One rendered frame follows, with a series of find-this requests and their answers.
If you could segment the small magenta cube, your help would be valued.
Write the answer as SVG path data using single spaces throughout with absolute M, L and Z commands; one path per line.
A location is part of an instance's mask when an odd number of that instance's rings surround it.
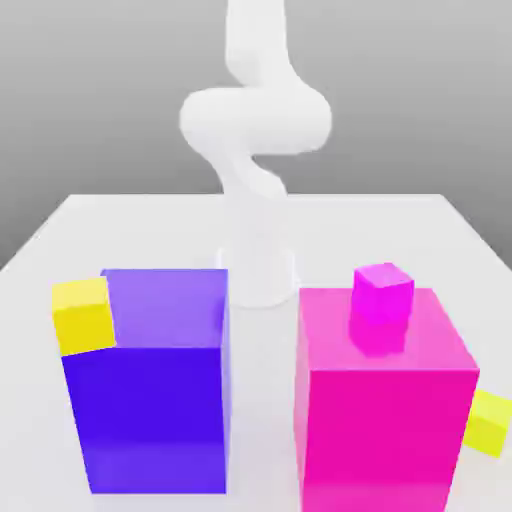
M 414 280 L 391 262 L 355 269 L 349 335 L 365 355 L 403 351 L 414 289 Z

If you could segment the small lime yellow cube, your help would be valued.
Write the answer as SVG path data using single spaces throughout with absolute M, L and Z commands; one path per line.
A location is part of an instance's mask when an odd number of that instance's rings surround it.
M 512 419 L 512 400 L 477 389 L 463 436 L 463 444 L 499 458 Z

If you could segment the large purple box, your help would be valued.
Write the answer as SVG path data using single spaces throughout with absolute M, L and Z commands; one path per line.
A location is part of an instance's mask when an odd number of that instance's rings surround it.
M 116 343 L 62 364 L 90 490 L 223 494 L 228 273 L 106 269 Z

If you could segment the large pink box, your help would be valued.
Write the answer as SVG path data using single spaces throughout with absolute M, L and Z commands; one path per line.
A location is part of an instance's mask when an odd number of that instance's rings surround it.
M 392 331 L 359 320 L 351 296 L 299 293 L 301 512 L 444 512 L 478 366 L 431 289 Z

